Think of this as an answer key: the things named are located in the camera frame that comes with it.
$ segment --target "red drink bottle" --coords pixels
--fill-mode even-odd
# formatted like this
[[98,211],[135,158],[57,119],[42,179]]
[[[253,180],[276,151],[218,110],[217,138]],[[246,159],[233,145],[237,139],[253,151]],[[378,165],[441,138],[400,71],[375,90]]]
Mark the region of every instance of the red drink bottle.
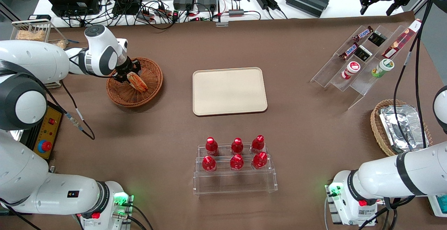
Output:
[[244,159],[241,155],[236,154],[230,160],[230,168],[233,171],[239,171],[244,166]]
[[214,157],[217,157],[219,155],[219,147],[217,146],[217,142],[214,140],[214,138],[209,137],[206,140],[205,148],[208,155]]
[[201,166],[205,169],[205,171],[215,171],[217,169],[216,160],[210,156],[205,156],[203,161],[201,162]]
[[244,145],[242,144],[242,140],[240,138],[235,138],[234,142],[231,144],[231,153],[233,155],[242,154],[243,149]]
[[250,147],[250,153],[258,154],[262,152],[262,149],[264,149],[264,145],[265,145],[264,136],[262,135],[257,136],[252,142],[252,146]]
[[260,169],[267,164],[267,153],[260,152],[254,155],[252,160],[252,168]]

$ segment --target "brown tablecloth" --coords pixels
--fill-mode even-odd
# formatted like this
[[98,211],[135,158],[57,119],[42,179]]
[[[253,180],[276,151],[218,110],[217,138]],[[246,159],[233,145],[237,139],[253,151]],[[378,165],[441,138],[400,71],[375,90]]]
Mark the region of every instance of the brown tablecloth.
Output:
[[[128,39],[130,57],[147,57],[161,66],[161,93],[143,107],[125,109],[109,100],[104,79],[69,75],[64,82],[96,140],[91,141],[64,120],[54,147],[57,170],[119,182],[135,195],[135,205],[145,212],[155,230],[322,230],[328,180],[341,170],[386,157],[375,142],[370,112],[378,102],[393,97],[409,44],[396,58],[396,69],[385,74],[349,111],[346,109],[356,98],[353,91],[323,89],[309,81],[360,25],[380,24],[394,30],[412,20],[412,13],[404,13],[392,17],[241,21],[230,23],[228,28],[196,22],[176,24],[161,33],[150,26],[112,27],[117,38]],[[82,28],[63,29],[63,33],[87,46]],[[436,144],[446,139],[431,109],[442,82],[424,47],[420,53],[420,101]],[[412,105],[416,104],[414,61],[413,56],[397,95]],[[194,71],[254,66],[263,71],[267,111],[214,117],[193,114]],[[76,113],[63,89],[52,92],[65,109]],[[259,134],[265,136],[275,163],[277,192],[193,195],[198,144],[208,136],[225,143],[235,137],[249,141]],[[431,216],[427,205],[425,198],[418,198],[399,208],[396,230],[445,229],[447,220]],[[79,229],[71,216],[27,218],[44,230]],[[356,229],[329,225],[332,230]],[[30,227],[16,217],[0,217],[0,229]]]

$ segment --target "acrylic stand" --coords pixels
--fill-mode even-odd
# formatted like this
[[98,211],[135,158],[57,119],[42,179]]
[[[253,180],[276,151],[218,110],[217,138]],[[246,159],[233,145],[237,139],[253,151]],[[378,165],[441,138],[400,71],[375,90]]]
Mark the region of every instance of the acrylic stand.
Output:
[[[341,91],[345,91],[348,87],[353,88],[359,93],[359,96],[354,100],[348,109],[351,109],[351,107],[364,98],[375,82],[377,82],[378,78],[373,77],[371,71],[381,60],[385,59],[385,57],[382,56],[382,53],[391,44],[393,44],[396,38],[406,29],[404,26],[399,26],[394,32],[391,32],[382,26],[378,26],[375,30],[387,37],[386,41],[383,42],[380,47],[368,40],[370,34],[357,42],[358,45],[364,46],[367,50],[369,50],[369,52],[372,53],[372,55],[365,62],[354,54],[348,57],[347,60],[340,58],[339,55],[353,45],[354,40],[352,37],[366,30],[366,28],[367,27],[365,26],[360,26],[311,80],[311,82],[315,81],[324,88],[326,88],[329,84],[334,85]],[[352,61],[356,61],[360,64],[360,71],[354,74],[350,79],[344,79],[342,77],[342,72],[346,69],[348,63]]]
[[205,145],[199,145],[197,150],[196,163],[194,167],[194,189],[197,196],[203,194],[223,194],[238,192],[274,192],[278,190],[276,183],[276,171],[268,153],[268,162],[263,168],[256,170],[251,167],[254,154],[250,154],[251,142],[244,142],[242,157],[244,166],[239,171],[230,169],[231,144],[219,145],[219,156],[213,157],[216,160],[217,170],[206,172],[201,166],[203,157],[207,155]]

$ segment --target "round wicker basket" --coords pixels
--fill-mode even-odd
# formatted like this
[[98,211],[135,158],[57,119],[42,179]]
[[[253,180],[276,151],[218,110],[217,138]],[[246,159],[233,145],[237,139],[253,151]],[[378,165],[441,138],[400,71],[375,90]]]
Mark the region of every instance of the round wicker basket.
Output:
[[114,79],[107,79],[105,86],[110,100],[124,107],[138,107],[149,102],[160,91],[163,83],[163,73],[157,63],[143,57],[132,58],[132,60],[139,60],[141,64],[139,75],[149,88],[147,91],[139,93],[128,82],[121,83]]
[[[396,105],[405,105],[405,104],[406,104],[405,102],[396,99]],[[379,117],[379,109],[390,105],[393,105],[393,99],[383,100],[380,103],[378,103],[371,112],[372,132],[374,133],[375,139],[379,144],[380,148],[388,156],[396,155],[396,153],[392,150],[391,145],[388,142],[388,137],[386,135],[385,129],[383,128],[382,121],[380,120]],[[433,144],[433,141],[431,141],[430,132],[427,130],[427,125],[425,123],[424,123],[424,130],[425,134],[427,135],[429,146],[431,146]]]

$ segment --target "chocolate bar wrapper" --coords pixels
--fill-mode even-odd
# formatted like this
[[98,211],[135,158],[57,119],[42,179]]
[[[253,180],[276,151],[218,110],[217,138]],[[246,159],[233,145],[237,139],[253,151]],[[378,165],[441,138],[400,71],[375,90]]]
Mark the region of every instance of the chocolate bar wrapper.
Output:
[[359,57],[362,61],[366,61],[372,55],[372,53],[369,52],[369,50],[367,50],[364,46],[360,45],[354,55]]
[[386,36],[380,34],[380,32],[378,32],[377,30],[374,31],[368,38],[368,40],[372,43],[374,43],[374,45],[376,45],[377,47],[380,47],[382,45],[382,43],[384,43],[386,41],[386,39],[388,39]]
[[348,60],[348,57],[350,57],[357,49],[359,48],[359,45],[354,42],[354,44],[346,50],[346,52],[343,52],[339,57],[343,58],[343,60]]
[[373,32],[374,29],[371,28],[371,26],[368,26],[368,28],[366,30],[364,30],[363,32],[361,32],[360,34],[353,36],[352,39],[356,42],[360,41],[360,39],[364,38],[365,36],[367,36],[369,33]]

